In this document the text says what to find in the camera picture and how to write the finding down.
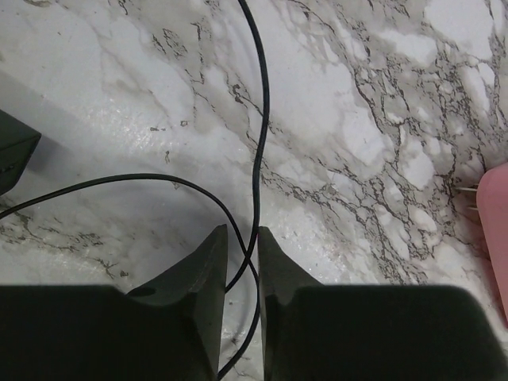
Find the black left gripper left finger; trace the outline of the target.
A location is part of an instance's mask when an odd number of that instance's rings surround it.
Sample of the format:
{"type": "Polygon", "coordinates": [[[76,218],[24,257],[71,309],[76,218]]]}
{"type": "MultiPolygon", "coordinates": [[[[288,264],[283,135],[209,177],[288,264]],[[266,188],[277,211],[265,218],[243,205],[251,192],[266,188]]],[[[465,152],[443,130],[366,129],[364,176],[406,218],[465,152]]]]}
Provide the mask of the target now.
{"type": "Polygon", "coordinates": [[[228,232],[123,293],[112,286],[4,286],[4,380],[214,380],[228,232]]]}

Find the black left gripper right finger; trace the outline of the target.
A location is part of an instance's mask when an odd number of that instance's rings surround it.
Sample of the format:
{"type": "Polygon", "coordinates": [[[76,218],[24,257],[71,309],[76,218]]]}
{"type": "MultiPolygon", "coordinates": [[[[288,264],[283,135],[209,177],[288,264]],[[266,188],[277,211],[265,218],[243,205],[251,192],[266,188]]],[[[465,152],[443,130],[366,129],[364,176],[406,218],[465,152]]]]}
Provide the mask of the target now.
{"type": "Polygon", "coordinates": [[[267,380],[504,380],[480,304],[453,286],[325,285],[258,235],[267,380]]]}

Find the pink power strip socket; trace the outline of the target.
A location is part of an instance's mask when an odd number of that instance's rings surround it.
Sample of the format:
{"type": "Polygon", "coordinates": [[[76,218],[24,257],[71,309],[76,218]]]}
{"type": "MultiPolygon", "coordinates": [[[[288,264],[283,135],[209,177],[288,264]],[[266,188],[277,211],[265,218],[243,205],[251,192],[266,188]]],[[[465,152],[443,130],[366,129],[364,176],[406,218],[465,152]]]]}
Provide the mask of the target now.
{"type": "Polygon", "coordinates": [[[494,276],[498,306],[507,325],[507,163],[488,170],[479,183],[456,188],[473,194],[494,276]]]}

